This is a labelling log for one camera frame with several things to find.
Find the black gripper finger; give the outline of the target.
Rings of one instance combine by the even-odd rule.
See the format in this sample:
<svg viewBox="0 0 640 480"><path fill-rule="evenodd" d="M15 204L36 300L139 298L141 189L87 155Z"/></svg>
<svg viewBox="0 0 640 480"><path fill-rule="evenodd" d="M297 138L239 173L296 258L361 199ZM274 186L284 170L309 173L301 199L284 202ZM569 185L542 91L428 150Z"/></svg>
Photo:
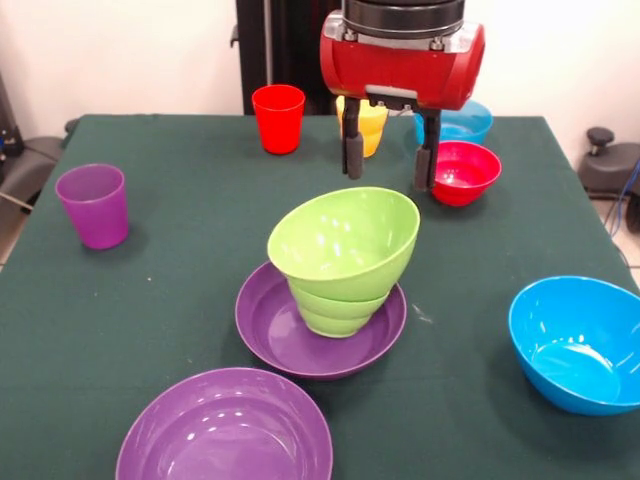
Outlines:
<svg viewBox="0 0 640 480"><path fill-rule="evenodd" d="M363 139L358 130L360 101L355 98L344 98L342 115L343 173L350 179L357 180L363 171Z"/></svg>
<svg viewBox="0 0 640 480"><path fill-rule="evenodd" d="M431 190L435 184L435 172L441 130L440 110L420 110L423 141L415 156L414 187L418 191Z"/></svg>

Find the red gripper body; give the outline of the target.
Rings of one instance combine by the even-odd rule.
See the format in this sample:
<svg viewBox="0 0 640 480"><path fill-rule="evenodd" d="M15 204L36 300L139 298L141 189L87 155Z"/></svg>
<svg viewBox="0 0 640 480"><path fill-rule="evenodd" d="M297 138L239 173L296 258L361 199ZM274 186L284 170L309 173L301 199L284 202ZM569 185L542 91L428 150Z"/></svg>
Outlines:
<svg viewBox="0 0 640 480"><path fill-rule="evenodd" d="M465 21L436 39L384 39L356 33L347 40L342 12L325 19L320 34L320 66L335 95L385 101L415 108L458 110L471 97L484 52L485 29Z"/></svg>

